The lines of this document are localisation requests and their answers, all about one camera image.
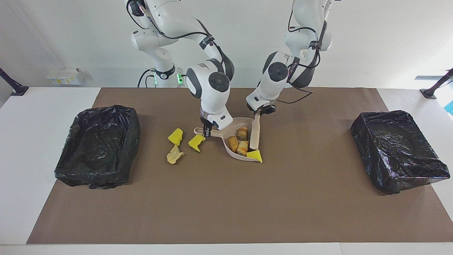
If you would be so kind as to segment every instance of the green led light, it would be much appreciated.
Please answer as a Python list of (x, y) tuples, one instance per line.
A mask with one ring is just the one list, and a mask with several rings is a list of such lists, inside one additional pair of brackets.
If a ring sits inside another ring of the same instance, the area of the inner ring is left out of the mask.
[(177, 74), (176, 76), (178, 77), (179, 84), (183, 84), (184, 83), (183, 77), (180, 74)]

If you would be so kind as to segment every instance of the white wall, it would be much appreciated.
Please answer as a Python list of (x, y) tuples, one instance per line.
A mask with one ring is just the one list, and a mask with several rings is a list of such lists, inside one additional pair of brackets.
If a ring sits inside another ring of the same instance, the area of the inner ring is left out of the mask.
[[(130, 44), (137, 30), (123, 0), (6, 0), (17, 3), (66, 67), (80, 68), (86, 86), (135, 86), (149, 57)], [(273, 51), (283, 42), (291, 0), (183, 0), (214, 34), (236, 66), (233, 85), (254, 87)], [(0, 66), (31, 86), (47, 85), (55, 66), (27, 33), (11, 6), (0, 2)], [(332, 48), (322, 53), (312, 86), (416, 88), (423, 70), (450, 68), (452, 56), (438, 54), (453, 42), (451, 0), (344, 0), (334, 2), (329, 29)], [(453, 53), (453, 44), (448, 46)], [(206, 59), (198, 45), (181, 40), (167, 47), (184, 69)], [(436, 59), (437, 65), (430, 60)]]

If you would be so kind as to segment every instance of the dustpan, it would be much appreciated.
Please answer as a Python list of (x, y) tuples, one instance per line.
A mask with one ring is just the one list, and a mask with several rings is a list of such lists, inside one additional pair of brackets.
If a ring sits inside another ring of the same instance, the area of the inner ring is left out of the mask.
[[(228, 127), (224, 128), (223, 130), (212, 130), (211, 136), (222, 139), (223, 145), (225, 145), (226, 152), (228, 152), (228, 154), (231, 157), (238, 159), (238, 160), (242, 160), (242, 161), (259, 162), (259, 160), (257, 160), (257, 159), (244, 157), (244, 156), (234, 153), (228, 147), (228, 141), (227, 141), (229, 137), (236, 136), (237, 130), (239, 128), (243, 128), (243, 127), (246, 127), (249, 129), (249, 136), (250, 136), (253, 122), (254, 122), (254, 119), (252, 119), (252, 118), (233, 118), (233, 122)], [(197, 127), (193, 130), (193, 132), (197, 135), (203, 135), (203, 128)]]

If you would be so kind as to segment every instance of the yellow sponge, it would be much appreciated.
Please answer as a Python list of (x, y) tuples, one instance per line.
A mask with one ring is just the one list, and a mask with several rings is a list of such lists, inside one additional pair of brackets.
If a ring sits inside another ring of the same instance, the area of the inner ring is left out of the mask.
[(192, 140), (189, 141), (189, 146), (194, 148), (197, 152), (201, 152), (198, 146), (203, 142), (206, 141), (202, 135), (196, 135)]
[(256, 160), (258, 160), (260, 163), (263, 162), (263, 159), (261, 158), (260, 150), (256, 150), (256, 151), (254, 151), (254, 152), (247, 152), (247, 157), (256, 159)]
[(174, 145), (179, 146), (181, 145), (181, 141), (183, 140), (183, 131), (177, 128), (173, 134), (169, 136), (169, 141), (172, 142)]

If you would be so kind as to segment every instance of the black garbage bag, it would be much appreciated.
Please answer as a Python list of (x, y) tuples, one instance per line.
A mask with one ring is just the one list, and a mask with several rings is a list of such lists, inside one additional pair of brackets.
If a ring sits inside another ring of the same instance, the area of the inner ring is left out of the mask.
[(110, 189), (129, 180), (140, 142), (133, 108), (114, 105), (79, 113), (72, 124), (55, 177), (69, 186)]
[(387, 195), (450, 178), (407, 112), (361, 113), (351, 131), (373, 185)]

